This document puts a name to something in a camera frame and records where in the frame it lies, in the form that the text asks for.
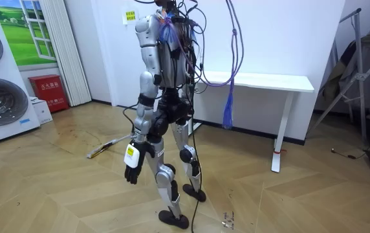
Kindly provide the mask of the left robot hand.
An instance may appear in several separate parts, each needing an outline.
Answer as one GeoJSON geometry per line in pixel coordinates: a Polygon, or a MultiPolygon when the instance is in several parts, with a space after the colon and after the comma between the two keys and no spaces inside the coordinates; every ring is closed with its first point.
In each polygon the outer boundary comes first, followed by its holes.
{"type": "Polygon", "coordinates": [[[142,171],[142,166],[146,154],[155,156],[155,149],[149,142],[137,142],[131,140],[127,145],[124,162],[126,164],[124,177],[127,182],[137,184],[138,176],[142,171]]]}

